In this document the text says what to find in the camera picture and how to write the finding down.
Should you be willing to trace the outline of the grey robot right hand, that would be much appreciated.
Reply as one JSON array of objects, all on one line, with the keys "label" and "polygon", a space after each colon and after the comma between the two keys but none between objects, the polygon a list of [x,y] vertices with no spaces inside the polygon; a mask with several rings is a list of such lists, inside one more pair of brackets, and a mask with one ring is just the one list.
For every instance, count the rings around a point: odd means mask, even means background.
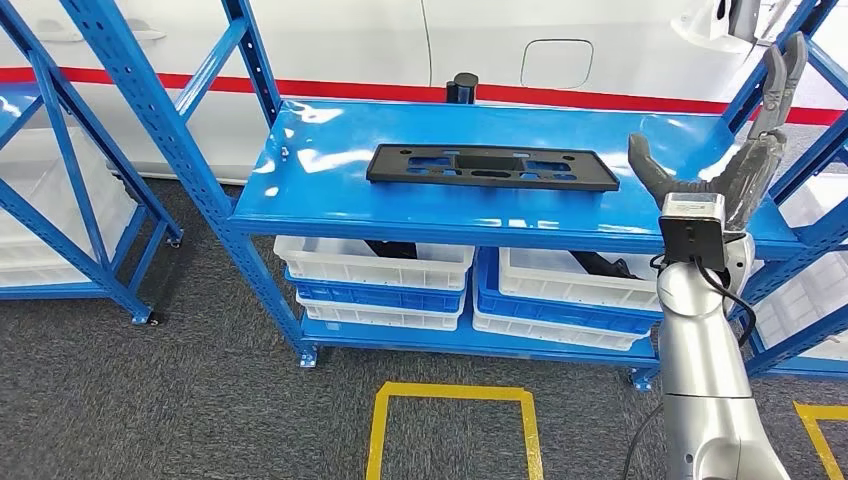
[{"label": "grey robot right hand", "polygon": [[662,207],[670,193],[721,194],[724,196],[725,228],[744,230],[783,158],[787,138],[780,128],[787,120],[807,60],[807,44],[801,32],[789,37],[784,53],[775,45],[769,47],[765,54],[767,77],[760,113],[745,143],[724,171],[711,180],[676,179],[651,157],[646,137],[632,133],[628,138],[628,163],[657,206]]}]

